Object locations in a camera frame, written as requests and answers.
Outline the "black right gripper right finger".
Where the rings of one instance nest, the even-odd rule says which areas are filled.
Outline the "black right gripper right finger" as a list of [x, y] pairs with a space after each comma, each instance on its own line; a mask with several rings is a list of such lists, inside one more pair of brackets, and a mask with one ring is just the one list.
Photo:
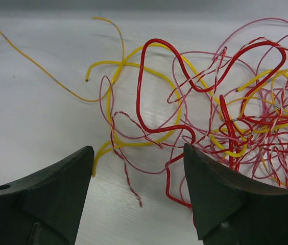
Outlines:
[[186, 144], [184, 170], [204, 244], [288, 244], [288, 189], [250, 179]]

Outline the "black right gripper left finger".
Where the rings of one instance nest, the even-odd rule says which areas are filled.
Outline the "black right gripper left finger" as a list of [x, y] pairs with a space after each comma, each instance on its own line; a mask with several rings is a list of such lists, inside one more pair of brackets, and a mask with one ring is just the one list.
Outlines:
[[0, 186], [0, 244], [75, 244], [92, 174], [85, 146]]

